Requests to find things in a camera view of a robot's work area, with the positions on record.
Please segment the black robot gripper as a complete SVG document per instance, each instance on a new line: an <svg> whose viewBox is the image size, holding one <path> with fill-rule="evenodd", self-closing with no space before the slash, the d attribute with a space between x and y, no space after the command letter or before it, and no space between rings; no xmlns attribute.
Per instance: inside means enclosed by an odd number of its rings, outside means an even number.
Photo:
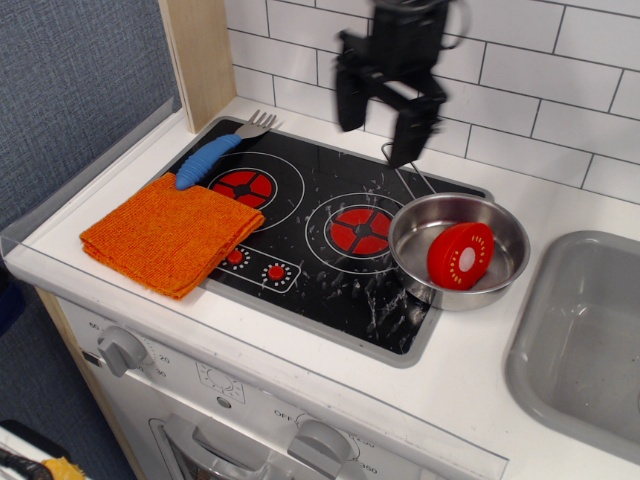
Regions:
<svg viewBox="0 0 640 480"><path fill-rule="evenodd" d="M418 158L440 119L446 94L431 69L438 60L446 23L444 4L376 4L369 35L338 34L338 122L343 131L362 127L367 104L378 98L398 117L388 160L399 168Z"/></svg>

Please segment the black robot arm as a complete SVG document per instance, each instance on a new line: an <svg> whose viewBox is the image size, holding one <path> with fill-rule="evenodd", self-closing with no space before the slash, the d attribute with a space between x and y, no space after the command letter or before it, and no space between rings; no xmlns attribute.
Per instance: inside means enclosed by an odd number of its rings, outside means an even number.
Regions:
<svg viewBox="0 0 640 480"><path fill-rule="evenodd" d="M447 1L376 1L370 35L339 33L335 87L338 122L362 127L377 98L397 112L389 164L418 158L439 122L447 95L434 79L447 19Z"/></svg>

